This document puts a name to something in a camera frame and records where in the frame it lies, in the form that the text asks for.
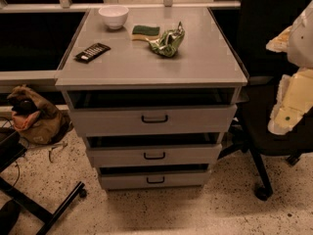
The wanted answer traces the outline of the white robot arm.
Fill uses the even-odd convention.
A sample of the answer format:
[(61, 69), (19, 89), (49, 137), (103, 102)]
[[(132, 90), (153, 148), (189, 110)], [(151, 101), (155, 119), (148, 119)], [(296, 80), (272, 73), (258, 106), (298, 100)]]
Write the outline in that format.
[(285, 135), (313, 107), (313, 1), (291, 26), (266, 44), (266, 49), (285, 52), (288, 61), (298, 67), (292, 76), (282, 76), (268, 123), (271, 133)]

